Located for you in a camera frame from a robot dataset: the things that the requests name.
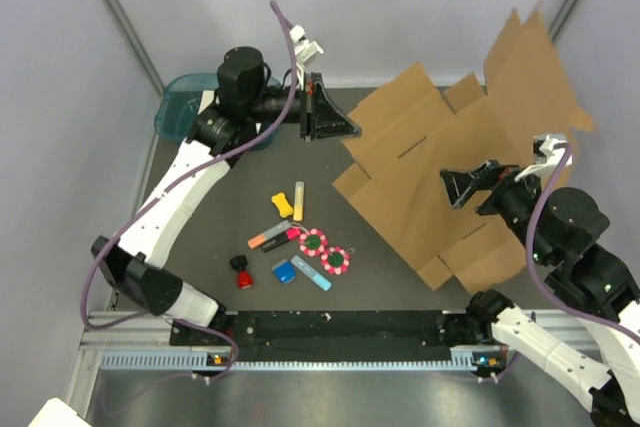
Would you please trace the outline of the brown cardboard box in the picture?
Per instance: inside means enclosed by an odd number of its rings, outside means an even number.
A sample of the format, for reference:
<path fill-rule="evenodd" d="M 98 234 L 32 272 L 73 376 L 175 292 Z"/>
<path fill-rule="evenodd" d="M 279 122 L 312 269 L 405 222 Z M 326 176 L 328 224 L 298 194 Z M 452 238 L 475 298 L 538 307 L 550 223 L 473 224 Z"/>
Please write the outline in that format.
<path fill-rule="evenodd" d="M 518 274 L 521 243 L 475 195 L 450 206 L 443 170 L 467 171 L 487 160 L 528 166 L 535 136 L 594 129 L 579 105 L 539 12 L 512 12 L 484 61 L 440 91 L 421 64 L 360 101 L 360 127 L 344 144 L 352 165 L 336 190 L 431 289 L 457 279 L 470 293 Z"/>

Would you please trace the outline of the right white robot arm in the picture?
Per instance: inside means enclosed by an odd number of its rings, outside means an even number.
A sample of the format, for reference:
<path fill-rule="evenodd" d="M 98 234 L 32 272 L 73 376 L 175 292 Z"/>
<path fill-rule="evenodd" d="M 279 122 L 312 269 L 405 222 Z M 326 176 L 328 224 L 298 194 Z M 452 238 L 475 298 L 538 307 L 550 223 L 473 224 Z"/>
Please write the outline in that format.
<path fill-rule="evenodd" d="M 449 202 L 463 207 L 488 192 L 480 216 L 500 217 L 525 248 L 532 279 L 564 313 L 579 320 L 600 349 L 595 361 L 547 332 L 513 301 L 489 289 L 466 309 L 476 341 L 514 349 L 564 387 L 596 426 L 639 423 L 639 286 L 626 264 L 598 243 L 609 219 L 586 192 L 552 189 L 539 173 L 489 160 L 472 171 L 443 170 Z"/>

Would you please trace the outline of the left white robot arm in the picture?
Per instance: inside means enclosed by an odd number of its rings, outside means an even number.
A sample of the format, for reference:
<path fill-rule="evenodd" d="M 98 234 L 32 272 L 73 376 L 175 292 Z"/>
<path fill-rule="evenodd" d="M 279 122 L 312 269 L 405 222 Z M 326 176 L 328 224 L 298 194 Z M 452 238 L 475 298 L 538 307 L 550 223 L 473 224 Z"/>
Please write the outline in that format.
<path fill-rule="evenodd" d="M 203 342 L 220 341 L 227 329 L 224 306 L 164 266 L 206 194 L 279 124 L 299 125 L 306 141 L 360 135 L 328 97 L 321 74 L 306 70 L 322 52 L 315 41 L 295 41 L 291 82 L 279 86 L 259 50 L 229 50 L 217 73 L 206 77 L 197 115 L 160 183 L 118 233 L 94 241 L 92 274 L 146 312 L 192 324 Z"/>

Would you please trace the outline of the white box corner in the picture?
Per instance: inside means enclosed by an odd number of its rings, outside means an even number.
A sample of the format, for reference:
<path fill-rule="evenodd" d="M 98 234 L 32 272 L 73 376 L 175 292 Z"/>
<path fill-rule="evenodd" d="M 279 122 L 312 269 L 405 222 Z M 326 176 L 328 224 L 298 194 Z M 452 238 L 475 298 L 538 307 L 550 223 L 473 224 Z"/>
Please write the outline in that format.
<path fill-rule="evenodd" d="M 59 398 L 49 399 L 29 427 L 90 427 L 74 409 Z"/>

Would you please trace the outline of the yellow highlighter pen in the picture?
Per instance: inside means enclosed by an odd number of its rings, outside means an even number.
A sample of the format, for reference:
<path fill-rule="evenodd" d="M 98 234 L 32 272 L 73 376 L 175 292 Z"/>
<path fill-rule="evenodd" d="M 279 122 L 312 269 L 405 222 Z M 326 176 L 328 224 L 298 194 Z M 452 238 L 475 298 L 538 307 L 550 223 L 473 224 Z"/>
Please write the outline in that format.
<path fill-rule="evenodd" d="M 294 187 L 294 212 L 293 220 L 295 222 L 301 222 L 304 217 L 304 195 L 305 195 L 305 183 L 303 181 L 297 181 Z"/>

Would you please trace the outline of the yellow bone-shaped eraser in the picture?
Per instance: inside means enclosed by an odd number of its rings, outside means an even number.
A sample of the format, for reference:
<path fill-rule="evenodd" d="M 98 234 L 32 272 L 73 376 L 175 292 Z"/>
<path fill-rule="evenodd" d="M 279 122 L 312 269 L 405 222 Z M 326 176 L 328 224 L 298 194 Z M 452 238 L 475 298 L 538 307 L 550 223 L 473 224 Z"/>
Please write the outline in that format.
<path fill-rule="evenodd" d="M 290 204 L 284 192 L 273 195 L 271 202 L 276 207 L 281 218 L 285 219 L 294 214 L 294 207 Z"/>

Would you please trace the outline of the pink black highlighter pen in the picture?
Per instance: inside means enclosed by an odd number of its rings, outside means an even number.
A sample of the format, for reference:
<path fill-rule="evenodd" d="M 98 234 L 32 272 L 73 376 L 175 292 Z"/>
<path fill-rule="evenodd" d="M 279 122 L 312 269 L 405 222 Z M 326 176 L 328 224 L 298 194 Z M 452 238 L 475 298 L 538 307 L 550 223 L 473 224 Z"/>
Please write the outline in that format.
<path fill-rule="evenodd" d="M 272 251 L 282 245 L 289 243 L 290 241 L 298 239 L 300 236 L 300 229 L 296 227 L 290 227 L 287 230 L 277 234 L 273 238 L 267 240 L 261 245 L 263 252 Z"/>

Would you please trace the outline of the white paper sheet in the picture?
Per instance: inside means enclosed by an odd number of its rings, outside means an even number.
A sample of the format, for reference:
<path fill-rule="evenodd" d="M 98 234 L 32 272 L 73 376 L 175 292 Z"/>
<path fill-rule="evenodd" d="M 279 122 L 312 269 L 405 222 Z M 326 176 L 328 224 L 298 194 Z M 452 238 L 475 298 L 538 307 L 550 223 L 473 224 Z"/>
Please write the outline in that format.
<path fill-rule="evenodd" d="M 198 114 L 203 113 L 208 108 L 215 108 L 217 105 L 217 92 L 215 90 L 204 90 L 201 95 Z"/>

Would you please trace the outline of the orange highlighter pen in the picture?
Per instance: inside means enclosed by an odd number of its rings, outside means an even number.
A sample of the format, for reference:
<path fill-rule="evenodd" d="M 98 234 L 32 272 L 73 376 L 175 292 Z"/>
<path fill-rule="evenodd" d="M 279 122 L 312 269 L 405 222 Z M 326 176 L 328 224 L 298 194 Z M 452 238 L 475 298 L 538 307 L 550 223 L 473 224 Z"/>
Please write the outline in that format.
<path fill-rule="evenodd" d="M 253 238 L 249 239 L 247 241 L 247 245 L 250 249 L 255 249 L 257 247 L 260 247 L 261 245 L 266 243 L 268 240 L 271 240 L 272 238 L 276 237 L 280 233 L 286 231 L 290 226 L 291 226 L 291 223 L 288 220 L 284 220 L 276 224 L 275 226 L 268 228 L 262 233 L 254 236 Z"/>

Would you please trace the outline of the teal plastic bin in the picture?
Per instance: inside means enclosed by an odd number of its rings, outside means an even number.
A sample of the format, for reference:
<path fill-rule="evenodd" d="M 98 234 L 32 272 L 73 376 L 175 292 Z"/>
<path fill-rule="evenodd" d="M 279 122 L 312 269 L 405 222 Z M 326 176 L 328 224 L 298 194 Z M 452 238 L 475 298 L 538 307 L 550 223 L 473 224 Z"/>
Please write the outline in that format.
<path fill-rule="evenodd" d="M 218 105 L 198 114 L 202 92 L 215 90 Z M 283 110 L 287 96 L 267 66 L 249 73 L 198 73 L 166 87 L 154 118 L 157 135 L 176 144 L 201 143 L 214 155 L 253 141 Z"/>

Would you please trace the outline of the blue rectangular eraser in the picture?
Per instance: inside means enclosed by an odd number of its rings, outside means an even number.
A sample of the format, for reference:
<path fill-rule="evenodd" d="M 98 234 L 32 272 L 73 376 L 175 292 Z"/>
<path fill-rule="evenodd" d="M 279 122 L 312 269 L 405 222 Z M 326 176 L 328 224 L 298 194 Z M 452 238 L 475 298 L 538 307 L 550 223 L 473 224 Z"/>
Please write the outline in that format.
<path fill-rule="evenodd" d="M 282 260 L 271 268 L 276 279 L 283 285 L 290 284 L 296 278 L 296 271 L 289 260 Z"/>

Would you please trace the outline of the light blue highlighter pen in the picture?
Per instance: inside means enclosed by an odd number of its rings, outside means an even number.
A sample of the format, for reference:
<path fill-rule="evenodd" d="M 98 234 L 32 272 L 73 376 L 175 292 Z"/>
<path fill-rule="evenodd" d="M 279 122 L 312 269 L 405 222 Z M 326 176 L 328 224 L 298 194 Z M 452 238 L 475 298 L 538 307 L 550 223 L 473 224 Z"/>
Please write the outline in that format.
<path fill-rule="evenodd" d="M 315 270 L 310 264 L 303 260 L 299 256 L 293 256 L 291 263 L 296 267 L 304 276 L 311 280 L 317 287 L 327 292 L 331 287 L 331 282 L 325 278 L 321 273 Z"/>

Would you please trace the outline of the red black stamp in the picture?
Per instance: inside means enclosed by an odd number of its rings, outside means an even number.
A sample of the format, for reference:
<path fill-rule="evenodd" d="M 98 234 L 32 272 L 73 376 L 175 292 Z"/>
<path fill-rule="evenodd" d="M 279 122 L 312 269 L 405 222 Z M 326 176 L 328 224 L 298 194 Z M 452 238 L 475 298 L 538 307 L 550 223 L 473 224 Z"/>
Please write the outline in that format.
<path fill-rule="evenodd" d="M 245 255 L 234 256 L 229 261 L 231 269 L 236 273 L 236 285 L 240 290 L 253 286 L 253 278 L 247 270 L 248 260 Z"/>

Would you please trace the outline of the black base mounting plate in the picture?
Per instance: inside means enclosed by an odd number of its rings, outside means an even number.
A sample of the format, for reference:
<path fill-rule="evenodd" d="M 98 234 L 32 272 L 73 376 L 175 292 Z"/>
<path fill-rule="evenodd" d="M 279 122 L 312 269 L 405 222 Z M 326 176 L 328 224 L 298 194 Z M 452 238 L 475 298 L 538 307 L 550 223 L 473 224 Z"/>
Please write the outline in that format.
<path fill-rule="evenodd" d="M 489 324 L 464 311 L 229 311 L 211 325 L 242 349 L 277 340 L 409 340 L 423 346 L 487 345 L 499 342 Z"/>

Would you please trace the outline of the pink green flower keychain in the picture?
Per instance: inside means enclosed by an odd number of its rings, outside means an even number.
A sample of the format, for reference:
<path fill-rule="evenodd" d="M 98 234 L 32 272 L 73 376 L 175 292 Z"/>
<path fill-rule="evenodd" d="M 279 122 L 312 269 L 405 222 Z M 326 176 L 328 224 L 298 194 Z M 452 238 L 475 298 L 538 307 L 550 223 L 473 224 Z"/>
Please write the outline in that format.
<path fill-rule="evenodd" d="M 317 228 L 300 228 L 299 250 L 306 256 L 319 257 L 328 247 L 326 234 Z"/>

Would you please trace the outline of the aluminium frame rail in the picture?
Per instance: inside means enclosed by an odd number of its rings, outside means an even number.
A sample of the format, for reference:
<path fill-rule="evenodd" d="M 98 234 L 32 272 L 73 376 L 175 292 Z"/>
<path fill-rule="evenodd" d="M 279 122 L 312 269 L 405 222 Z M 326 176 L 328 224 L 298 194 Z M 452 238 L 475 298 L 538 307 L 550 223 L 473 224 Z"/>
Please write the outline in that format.
<path fill-rule="evenodd" d="M 144 315 L 106 329 L 85 330 L 83 350 L 160 350 L 169 347 L 172 323 L 162 317 Z"/>

